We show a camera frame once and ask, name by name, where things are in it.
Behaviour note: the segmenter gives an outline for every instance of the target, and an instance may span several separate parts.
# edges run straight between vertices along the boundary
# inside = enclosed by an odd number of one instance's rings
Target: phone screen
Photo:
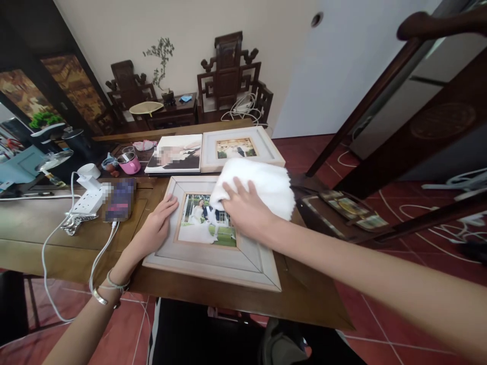
[[[135,195],[135,179],[121,179],[112,187],[105,208],[105,222],[123,222],[130,218]]]

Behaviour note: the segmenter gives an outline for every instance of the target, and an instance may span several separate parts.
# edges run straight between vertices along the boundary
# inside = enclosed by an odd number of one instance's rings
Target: wrist
[[[138,260],[135,260],[134,256],[126,250],[127,249],[123,250],[120,258],[110,273],[111,281],[117,285],[123,285],[129,280],[132,271],[138,263]]]

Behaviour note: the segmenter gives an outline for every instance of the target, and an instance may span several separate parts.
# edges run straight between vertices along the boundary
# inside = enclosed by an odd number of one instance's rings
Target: wedding photo
[[[209,194],[186,194],[178,241],[237,247],[230,216],[210,207]]]
[[[258,156],[251,138],[226,139],[217,141],[219,159]]]

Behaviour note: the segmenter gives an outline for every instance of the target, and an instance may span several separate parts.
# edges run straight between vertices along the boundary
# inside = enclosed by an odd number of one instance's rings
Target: power strip
[[[98,190],[89,189],[76,202],[73,213],[96,213],[107,198],[111,185],[102,185]]]

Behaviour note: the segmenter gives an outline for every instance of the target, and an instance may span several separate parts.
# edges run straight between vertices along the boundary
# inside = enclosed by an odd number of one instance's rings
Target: hand
[[[238,230],[260,241],[266,230],[280,218],[260,200],[253,182],[249,181],[249,191],[247,191],[238,177],[234,177],[233,181],[237,192],[226,182],[223,183],[223,188],[230,196],[230,200],[222,200],[223,207]]]
[[[178,206],[178,199],[173,197],[172,194],[168,194],[154,211],[147,216],[141,230],[137,232],[125,249],[130,252],[131,256],[134,256],[137,262],[148,254],[155,252],[162,245],[169,230],[168,217]]]

